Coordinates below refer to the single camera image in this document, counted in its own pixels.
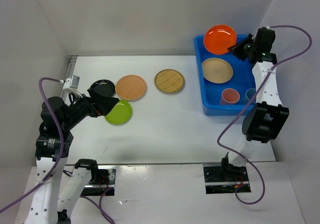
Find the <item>orange round plate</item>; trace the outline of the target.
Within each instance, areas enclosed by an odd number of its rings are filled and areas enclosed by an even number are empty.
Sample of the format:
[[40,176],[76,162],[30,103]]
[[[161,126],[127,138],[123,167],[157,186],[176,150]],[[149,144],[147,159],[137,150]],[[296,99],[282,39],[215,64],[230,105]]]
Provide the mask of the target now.
[[211,27],[203,38],[206,50],[214,55],[224,55],[229,52],[228,48],[237,42],[235,30],[224,24]]

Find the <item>beige round plate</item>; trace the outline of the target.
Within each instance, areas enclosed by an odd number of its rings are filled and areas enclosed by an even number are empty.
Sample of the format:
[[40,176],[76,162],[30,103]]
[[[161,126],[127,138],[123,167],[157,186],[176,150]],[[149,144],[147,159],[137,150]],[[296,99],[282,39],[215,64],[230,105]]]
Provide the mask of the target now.
[[208,58],[201,63],[201,67],[204,79],[213,84],[224,84],[234,74],[232,66],[221,58]]

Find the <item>pink plastic cup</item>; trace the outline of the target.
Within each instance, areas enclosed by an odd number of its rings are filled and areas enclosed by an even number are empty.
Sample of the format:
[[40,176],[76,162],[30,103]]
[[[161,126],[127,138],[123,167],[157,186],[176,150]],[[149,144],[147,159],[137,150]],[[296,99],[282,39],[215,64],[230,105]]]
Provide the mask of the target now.
[[221,93],[220,105],[235,105],[240,100],[240,94],[233,88],[226,88]]

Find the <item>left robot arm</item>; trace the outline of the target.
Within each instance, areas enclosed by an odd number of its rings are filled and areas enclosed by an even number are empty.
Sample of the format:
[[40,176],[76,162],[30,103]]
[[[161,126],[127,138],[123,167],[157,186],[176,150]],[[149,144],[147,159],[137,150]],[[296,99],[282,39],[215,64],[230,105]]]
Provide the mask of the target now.
[[25,220],[27,224],[69,224],[78,198],[87,184],[96,183],[101,175],[93,159],[79,159],[63,191],[63,171],[74,139],[71,130],[86,117],[106,116],[119,102],[89,90],[90,96],[77,97],[71,105],[53,96],[42,104],[39,137],[36,141],[36,185]]

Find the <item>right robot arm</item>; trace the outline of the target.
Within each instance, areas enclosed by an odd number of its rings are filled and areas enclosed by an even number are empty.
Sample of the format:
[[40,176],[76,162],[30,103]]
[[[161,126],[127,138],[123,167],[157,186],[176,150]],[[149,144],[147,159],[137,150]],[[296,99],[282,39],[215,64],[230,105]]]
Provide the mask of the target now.
[[278,93],[276,68],[277,57],[271,53],[276,34],[266,27],[259,28],[256,35],[249,34],[228,50],[239,60],[251,64],[258,94],[253,108],[242,122],[242,136],[235,151],[228,152],[221,160],[219,175],[225,181],[239,178],[252,154],[280,133],[288,116]]

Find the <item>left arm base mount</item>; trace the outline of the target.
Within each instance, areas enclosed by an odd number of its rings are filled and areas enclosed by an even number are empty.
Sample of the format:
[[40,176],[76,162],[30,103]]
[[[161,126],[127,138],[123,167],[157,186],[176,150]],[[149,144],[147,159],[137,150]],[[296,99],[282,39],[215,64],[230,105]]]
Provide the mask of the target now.
[[114,196],[116,169],[116,166],[99,165],[96,177],[84,187],[81,196]]

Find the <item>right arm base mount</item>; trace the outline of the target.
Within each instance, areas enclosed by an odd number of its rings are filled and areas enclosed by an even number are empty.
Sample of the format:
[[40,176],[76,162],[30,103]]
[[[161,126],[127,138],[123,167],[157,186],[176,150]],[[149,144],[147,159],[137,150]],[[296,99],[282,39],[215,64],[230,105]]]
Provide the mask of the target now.
[[251,187],[247,169],[240,173],[224,177],[221,173],[220,166],[204,165],[203,166],[205,192],[210,194],[234,194],[239,188],[238,193],[250,193]]

